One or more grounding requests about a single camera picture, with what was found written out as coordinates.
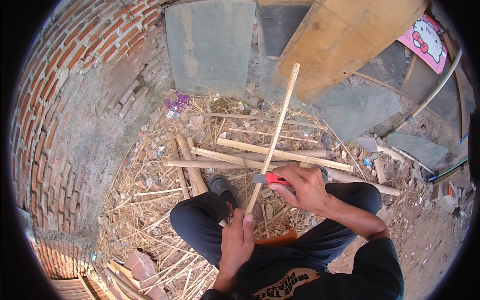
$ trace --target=hand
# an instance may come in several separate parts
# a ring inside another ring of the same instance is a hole
[[[221,247],[219,276],[221,274],[233,278],[240,267],[250,259],[255,247],[252,214],[243,217],[242,209],[235,209],[233,220],[222,229]]]
[[[334,206],[340,201],[326,192],[322,171],[318,168],[300,168],[287,164],[273,169],[273,173],[290,182],[296,195],[283,184],[270,183],[268,187],[293,207],[329,218]]]

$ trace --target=red box cutter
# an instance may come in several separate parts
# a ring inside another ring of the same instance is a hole
[[[290,182],[285,180],[285,178],[281,176],[277,176],[274,173],[252,174],[252,182],[253,183],[280,183],[288,186],[291,185]]]

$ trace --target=hello kitty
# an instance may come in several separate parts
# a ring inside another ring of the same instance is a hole
[[[423,53],[430,54],[436,63],[440,62],[443,44],[432,23],[419,18],[413,25],[412,36],[416,47]]]

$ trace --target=red knife handle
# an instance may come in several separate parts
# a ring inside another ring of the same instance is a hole
[[[291,185],[290,182],[286,181],[283,177],[277,176],[274,173],[267,173],[265,175],[265,179],[267,180],[267,183],[280,183],[283,185]]]

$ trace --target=red bow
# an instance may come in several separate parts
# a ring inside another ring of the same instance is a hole
[[[423,41],[423,38],[421,38],[420,33],[418,31],[413,32],[413,39],[416,40],[420,44],[420,50],[423,53],[428,52],[428,45]]]

